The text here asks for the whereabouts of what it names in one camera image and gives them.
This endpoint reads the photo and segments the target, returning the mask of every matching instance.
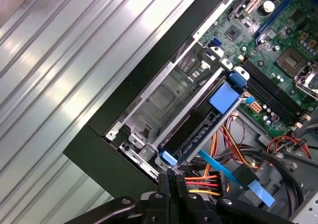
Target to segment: silver metal sheet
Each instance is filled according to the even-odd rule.
[[[296,224],[318,223],[318,190],[311,190],[306,200],[289,219]]]
[[[64,167],[64,148],[193,1],[20,1],[0,28],[0,223],[64,222],[99,198],[75,165],[65,174],[55,165]]]

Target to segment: pci slot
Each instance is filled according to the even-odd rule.
[[[279,7],[271,14],[269,19],[263,24],[262,27],[256,32],[256,44],[261,39],[262,34],[274,23],[276,18],[280,15],[280,13],[292,2],[292,0],[284,0]]]

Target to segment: screw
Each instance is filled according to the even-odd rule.
[[[123,199],[121,201],[122,204],[130,204],[131,202],[128,199]]]
[[[232,201],[229,200],[229,199],[223,199],[223,202],[224,202],[226,205],[232,205]]]
[[[191,199],[196,199],[197,198],[197,195],[193,194],[193,193],[190,193],[189,194],[189,198]]]

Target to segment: black ram slot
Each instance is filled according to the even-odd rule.
[[[259,100],[266,103],[283,121],[294,124],[304,110],[272,80],[264,75],[251,61],[243,64],[249,73],[247,87]]]
[[[266,90],[268,90],[273,96],[279,96],[281,100],[286,100],[286,107],[291,110],[295,110],[297,112],[302,113],[302,108],[291,99],[282,89],[280,89],[272,80],[270,80],[265,74],[263,74],[253,63],[250,61],[246,61],[244,64],[249,71],[248,73],[253,76],[253,80],[255,80],[258,84],[265,86]]]

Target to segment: wire bundle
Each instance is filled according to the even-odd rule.
[[[255,167],[255,163],[250,163],[246,160],[246,158],[240,151],[239,145],[235,142],[230,131],[225,126],[222,126],[220,128],[220,131],[223,134],[223,137],[225,138],[228,147],[230,147],[233,154],[238,158],[238,160],[242,163],[245,163],[248,167]]]
[[[212,175],[205,177],[186,177],[185,180],[190,189],[190,193],[207,193],[213,196],[221,196],[222,194],[218,192],[220,184],[217,178],[217,175]]]
[[[215,157],[217,150],[218,150],[218,144],[219,144],[219,137],[218,134],[215,132],[212,136],[212,140],[211,140],[211,149],[210,149],[210,156],[211,157]],[[206,177],[210,171],[210,165],[207,164],[205,170],[204,170],[204,174],[203,177]]]
[[[289,143],[286,143],[286,145],[282,145],[281,147],[279,147],[281,145],[281,143],[285,142],[285,141],[290,141],[292,142],[292,144],[295,144],[295,145],[298,145],[301,140],[300,139],[297,139],[297,138],[292,138],[292,137],[289,137],[289,136],[278,136],[278,137],[275,137],[267,146],[267,153],[270,152],[270,147],[271,145],[276,142],[275,144],[275,147],[274,147],[274,152],[279,152],[281,151],[282,149],[286,148],[287,144]],[[311,155],[310,155],[310,151],[309,151],[309,148],[307,146],[307,144],[303,144],[301,146],[301,149],[302,151],[305,153],[305,155],[308,157],[308,158],[312,158]]]

